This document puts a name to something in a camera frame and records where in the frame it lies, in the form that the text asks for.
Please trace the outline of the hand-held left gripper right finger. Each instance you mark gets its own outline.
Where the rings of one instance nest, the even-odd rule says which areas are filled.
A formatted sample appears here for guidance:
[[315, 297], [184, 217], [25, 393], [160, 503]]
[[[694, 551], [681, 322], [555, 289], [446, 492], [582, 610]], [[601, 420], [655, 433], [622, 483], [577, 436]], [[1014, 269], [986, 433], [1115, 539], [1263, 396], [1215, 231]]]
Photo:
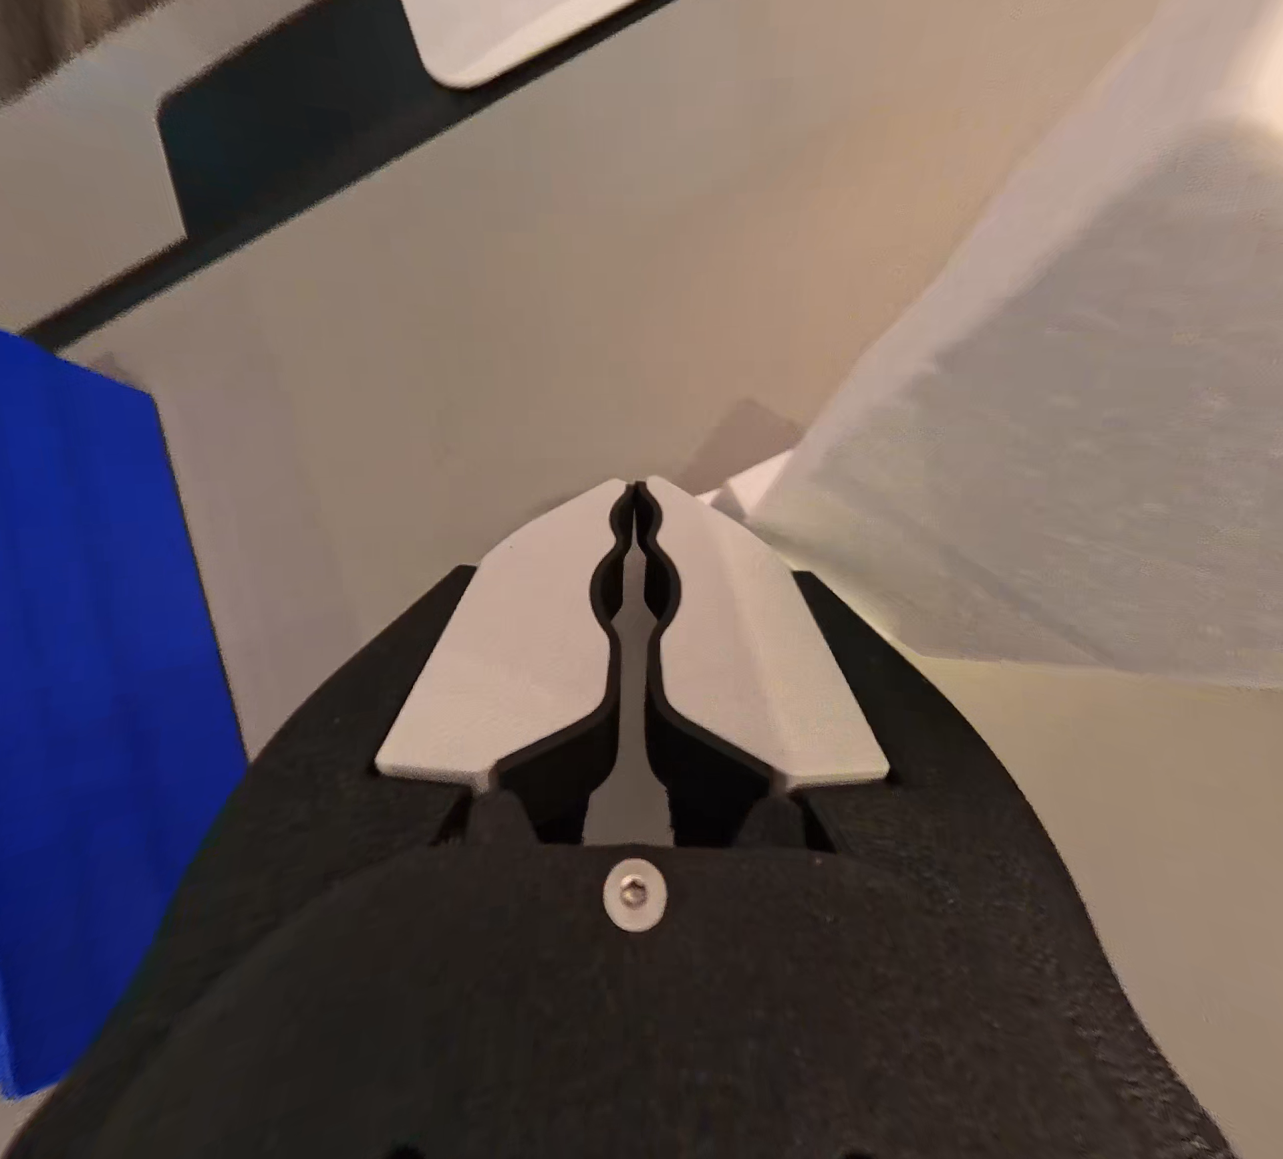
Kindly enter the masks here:
[[638, 485], [645, 734], [679, 848], [734, 845], [769, 798], [884, 783], [891, 762], [789, 564], [674, 483]]

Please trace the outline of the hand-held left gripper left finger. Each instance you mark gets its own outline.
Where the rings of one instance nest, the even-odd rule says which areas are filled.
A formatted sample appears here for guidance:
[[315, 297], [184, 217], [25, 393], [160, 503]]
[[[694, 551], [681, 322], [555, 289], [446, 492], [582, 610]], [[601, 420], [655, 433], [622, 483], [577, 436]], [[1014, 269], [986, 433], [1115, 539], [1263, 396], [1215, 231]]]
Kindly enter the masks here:
[[377, 750], [381, 777], [512, 794], [542, 842], [585, 845], [619, 755], [634, 509], [635, 484], [610, 479], [482, 558]]

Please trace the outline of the blue plastic bin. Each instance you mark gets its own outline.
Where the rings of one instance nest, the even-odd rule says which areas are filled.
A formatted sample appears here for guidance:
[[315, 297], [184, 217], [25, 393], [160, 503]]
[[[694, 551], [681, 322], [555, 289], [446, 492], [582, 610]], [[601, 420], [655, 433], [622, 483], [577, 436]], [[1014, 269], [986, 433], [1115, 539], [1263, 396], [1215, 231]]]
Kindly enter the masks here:
[[3, 333], [3, 1096], [86, 1052], [248, 766], [156, 402]]

